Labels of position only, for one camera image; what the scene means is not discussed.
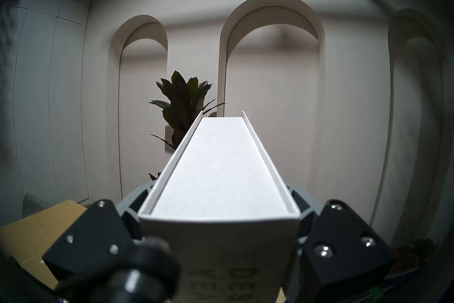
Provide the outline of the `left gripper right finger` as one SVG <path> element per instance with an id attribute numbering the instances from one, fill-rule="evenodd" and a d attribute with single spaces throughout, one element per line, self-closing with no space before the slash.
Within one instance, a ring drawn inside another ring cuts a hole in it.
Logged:
<path id="1" fill-rule="evenodd" d="M 283 280 L 284 302 L 341 302 L 378 286 L 396 262 L 389 245 L 345 201 L 324 204 L 288 184 L 301 221 Z"/>

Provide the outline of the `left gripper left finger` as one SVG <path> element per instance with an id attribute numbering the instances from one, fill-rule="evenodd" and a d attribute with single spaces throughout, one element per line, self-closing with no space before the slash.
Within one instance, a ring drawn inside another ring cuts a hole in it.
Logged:
<path id="1" fill-rule="evenodd" d="M 138 211 L 155 183 L 139 186 L 118 205 L 95 201 L 52 243 L 42 258 L 58 282 L 143 241 Z"/>

